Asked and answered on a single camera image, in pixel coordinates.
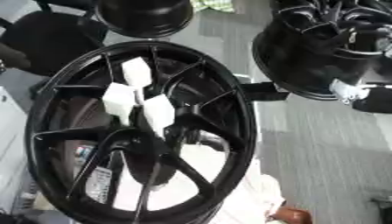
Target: white foam block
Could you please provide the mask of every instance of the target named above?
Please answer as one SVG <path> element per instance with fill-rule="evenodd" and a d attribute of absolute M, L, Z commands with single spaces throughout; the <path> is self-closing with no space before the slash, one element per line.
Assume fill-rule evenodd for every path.
<path fill-rule="evenodd" d="M 122 125 L 130 125 L 130 112 L 136 106 L 133 87 L 112 82 L 102 97 L 106 113 L 118 116 Z"/>
<path fill-rule="evenodd" d="M 133 88 L 144 88 L 152 83 L 151 69 L 140 57 L 122 63 L 122 72 L 128 85 Z"/>
<path fill-rule="evenodd" d="M 164 94 L 145 101 L 143 112 L 151 128 L 160 137 L 163 136 L 164 128 L 174 124 L 175 109 Z"/>

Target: wheel spoke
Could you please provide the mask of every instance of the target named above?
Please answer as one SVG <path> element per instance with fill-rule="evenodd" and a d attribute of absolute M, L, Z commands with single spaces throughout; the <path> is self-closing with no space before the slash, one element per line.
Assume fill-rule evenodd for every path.
<path fill-rule="evenodd" d="M 112 64 L 110 63 L 109 56 L 106 53 L 103 53 L 101 56 L 105 59 L 106 67 L 108 68 L 108 76 L 110 77 L 110 81 L 115 82 L 115 75 L 113 73 L 113 67 L 112 67 Z"/>
<path fill-rule="evenodd" d="M 80 197 L 85 194 L 86 183 L 98 164 L 107 156 L 106 149 L 101 146 L 95 147 L 89 154 L 87 161 L 80 168 L 73 184 L 68 191 L 67 198 Z"/>
<path fill-rule="evenodd" d="M 122 152 L 125 158 L 125 164 L 128 166 L 128 170 L 131 171 L 131 163 L 130 154 L 127 151 Z M 154 183 L 157 180 L 158 174 L 161 170 L 161 164 L 156 161 L 153 165 L 148 180 L 143 183 L 142 191 L 140 192 L 139 198 L 136 204 L 135 210 L 135 218 L 133 220 L 133 224 L 137 224 L 140 220 L 140 217 L 145 214 L 147 211 L 147 205 L 150 197 L 151 188 L 154 186 Z"/>
<path fill-rule="evenodd" d="M 222 137 L 228 141 L 235 150 L 241 150 L 244 142 L 229 130 L 219 127 L 207 117 L 200 115 L 200 107 L 191 106 L 178 109 L 175 124 L 184 125 L 193 129 L 204 130 Z"/>
<path fill-rule="evenodd" d="M 197 62 L 184 67 L 183 69 L 181 69 L 180 71 L 174 73 L 171 75 L 171 78 L 169 80 L 167 80 L 164 85 L 162 86 L 161 89 L 161 94 L 166 94 L 168 95 L 169 90 L 173 89 L 173 87 L 176 87 L 186 76 L 186 71 L 191 70 L 194 67 L 198 67 L 200 65 L 204 64 L 204 60 L 203 59 L 199 59 Z"/>
<path fill-rule="evenodd" d="M 56 143 L 66 140 L 89 140 L 98 141 L 106 132 L 106 127 L 99 126 L 93 128 L 73 128 L 43 131 L 35 134 L 36 140 L 46 143 Z"/>
<path fill-rule="evenodd" d="M 158 49 L 154 46 L 150 47 L 151 61 L 154 66 L 154 72 L 160 74 L 159 64 L 158 64 Z"/>
<path fill-rule="evenodd" d="M 199 193 L 204 196 L 214 194 L 214 186 L 209 183 L 198 171 L 189 165 L 182 157 L 173 153 L 163 156 L 163 163 L 170 165 L 184 173 L 199 188 Z"/>
<path fill-rule="evenodd" d="M 218 102 L 218 101 L 220 101 L 220 100 L 222 100 L 222 99 L 224 99 L 224 98 L 226 98 L 226 97 L 228 97 L 228 96 L 234 95 L 235 93 L 236 93 L 236 90 L 233 89 L 233 90 L 227 91 L 227 92 L 225 92 L 225 93 L 223 93 L 223 94 L 219 94 L 218 96 L 214 97 L 212 100 L 203 103 L 203 104 L 200 106 L 200 109 L 203 109 L 204 107 L 206 107 L 206 106 L 208 106 L 208 105 L 213 105 L 213 104 L 215 104 L 216 102 Z"/>
<path fill-rule="evenodd" d="M 72 98 L 75 96 L 84 96 L 88 98 L 101 98 L 106 91 L 105 87 L 90 86 L 90 85 L 58 85 L 55 86 L 59 95 L 64 98 Z"/>
<path fill-rule="evenodd" d="M 95 168 L 112 152 L 110 145 L 116 141 L 115 136 L 120 131 L 113 132 L 103 139 L 98 145 L 90 152 L 88 155 L 88 159 L 81 167 L 80 171 L 76 175 L 76 178 L 73 181 L 73 184 L 68 191 L 67 198 L 71 199 L 75 196 L 84 195 L 86 193 L 86 183 L 88 181 L 88 177 L 93 173 Z"/>

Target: black wheel rim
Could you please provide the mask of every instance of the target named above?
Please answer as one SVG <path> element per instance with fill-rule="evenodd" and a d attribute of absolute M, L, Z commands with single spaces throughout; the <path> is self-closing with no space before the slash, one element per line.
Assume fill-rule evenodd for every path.
<path fill-rule="evenodd" d="M 97 75 L 97 71 L 106 69 L 108 78 L 105 78 L 107 80 L 103 83 L 109 84 L 112 79 L 121 82 L 122 80 L 118 78 L 116 65 L 122 61 L 140 56 L 149 61 L 153 72 L 154 83 L 148 88 L 147 95 L 154 95 L 159 89 L 159 91 L 164 91 L 171 100 L 174 100 L 173 104 L 176 104 L 177 116 L 174 127 L 177 128 L 177 125 L 179 125 L 181 128 L 206 130 L 228 141 L 230 152 L 226 163 L 212 183 L 206 182 L 191 166 L 184 163 L 180 156 L 176 157 L 175 154 L 172 154 L 172 147 L 177 146 L 177 143 L 182 143 L 178 136 L 173 138 L 175 144 L 169 144 L 149 136 L 146 131 L 140 130 L 139 127 L 137 129 L 119 129 L 118 126 L 112 126 L 116 122 L 111 122 L 108 127 L 53 128 L 52 120 L 54 120 L 56 110 L 62 108 L 64 104 L 67 106 L 73 96 L 99 99 L 103 95 L 105 85 L 99 86 L 90 83 L 94 78 L 98 77 L 99 80 L 102 77 Z M 159 62 L 161 59 L 180 61 L 183 63 L 183 67 L 179 71 L 170 73 L 169 79 L 162 82 L 159 78 L 167 75 L 167 71 L 161 71 L 161 63 Z M 173 92 L 177 91 L 175 88 L 181 90 L 182 88 L 179 87 L 181 85 L 185 87 L 191 85 L 186 84 L 190 83 L 186 80 L 188 79 L 186 75 L 191 77 L 188 72 L 194 68 L 203 71 L 203 73 L 197 74 L 197 79 L 213 83 L 220 92 L 215 92 L 218 94 L 209 97 L 207 100 L 185 106 L 181 104 L 183 102 L 175 101 L 176 94 Z M 204 112 L 202 112 L 202 115 L 193 113 L 195 110 L 200 110 L 200 105 L 202 109 L 203 107 L 206 107 L 205 109 L 218 108 L 215 103 L 220 103 L 222 99 L 225 99 L 225 102 L 233 103 L 233 107 L 229 110 L 231 112 L 227 112 L 227 116 L 236 117 L 235 119 L 230 118 L 230 120 L 233 119 L 232 123 L 235 126 L 220 127 L 215 120 L 211 121 L 212 119 L 209 116 L 212 113 L 210 115 L 204 115 Z M 148 199 L 149 188 L 151 188 L 149 183 L 143 185 L 146 191 L 142 193 L 137 202 L 138 209 L 133 212 L 115 209 L 89 198 L 83 191 L 89 174 L 104 156 L 114 150 L 113 145 L 117 145 L 118 135 L 121 138 L 124 133 L 127 136 L 140 136 L 142 140 L 145 137 L 149 141 L 142 142 L 153 142 L 159 145 L 159 147 L 151 147 L 160 149 L 153 150 L 154 158 L 159 159 L 161 165 L 175 167 L 176 170 L 184 173 L 198 186 L 199 193 L 182 204 L 158 211 L 147 211 L 145 209 L 145 203 L 147 202 L 144 199 Z M 73 181 L 71 185 L 66 185 L 56 172 L 56 169 L 59 168 L 55 169 L 53 167 L 51 159 L 55 157 L 53 150 L 56 149 L 59 142 L 76 139 L 96 141 L 97 148 L 83 166 L 85 174 L 79 173 L 77 175 L 76 179 L 80 181 Z M 201 215 L 214 215 L 212 211 L 238 185 L 253 157 L 255 139 L 256 125 L 253 111 L 240 88 L 238 80 L 224 66 L 201 52 L 181 45 L 157 41 L 137 41 L 104 47 L 86 54 L 66 66 L 51 79 L 35 101 L 25 130 L 25 143 L 31 175 L 37 180 L 43 194 L 52 204 L 61 212 L 83 223 L 199 223 L 197 220 L 200 220 Z M 119 147 L 120 149 L 115 149 L 126 154 L 125 149 Z M 153 176 L 153 174 L 150 175 L 151 181 L 155 181 L 152 178 Z"/>

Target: floor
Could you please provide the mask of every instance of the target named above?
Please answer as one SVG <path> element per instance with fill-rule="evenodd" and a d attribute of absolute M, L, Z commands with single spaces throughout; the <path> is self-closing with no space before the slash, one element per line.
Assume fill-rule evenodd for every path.
<path fill-rule="evenodd" d="M 270 21 L 268 0 L 234 0 L 237 14 L 205 10 L 166 40 L 207 53 L 233 73 L 265 76 L 250 53 L 254 36 Z M 0 0 L 0 16 L 16 19 L 38 8 L 28 0 Z M 128 41 L 110 33 L 106 44 Z M 40 78 L 18 70 L 0 76 L 26 111 L 26 89 Z M 316 224 L 375 224 L 372 196 L 392 195 L 392 116 L 351 110 L 338 102 L 258 103 L 262 171 L 279 179 L 288 204 L 311 211 Z"/>

